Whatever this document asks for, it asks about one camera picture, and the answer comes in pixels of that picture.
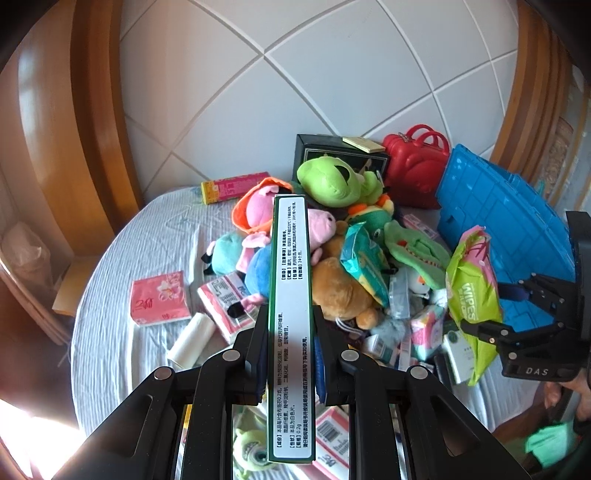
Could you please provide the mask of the person right hand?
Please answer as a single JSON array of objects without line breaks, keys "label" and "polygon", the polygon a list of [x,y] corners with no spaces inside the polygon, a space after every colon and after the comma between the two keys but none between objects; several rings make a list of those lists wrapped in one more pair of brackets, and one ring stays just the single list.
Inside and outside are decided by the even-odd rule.
[{"label": "person right hand", "polygon": [[572,390],[580,395],[579,404],[576,410],[576,417],[579,421],[590,420],[591,416],[591,392],[587,383],[587,373],[581,370],[571,381],[544,384],[544,405],[546,409],[554,407],[561,399],[562,389]]}]

